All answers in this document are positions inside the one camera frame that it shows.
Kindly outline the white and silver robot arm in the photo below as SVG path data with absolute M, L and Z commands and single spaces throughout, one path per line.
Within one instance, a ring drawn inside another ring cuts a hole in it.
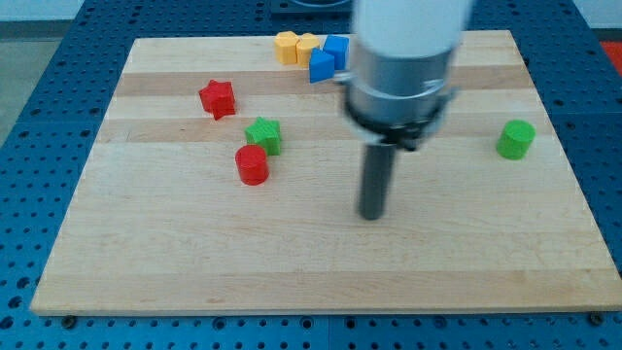
M 435 135 L 455 91 L 449 67 L 472 0 L 357 0 L 350 58 L 338 78 L 367 146 L 416 150 Z

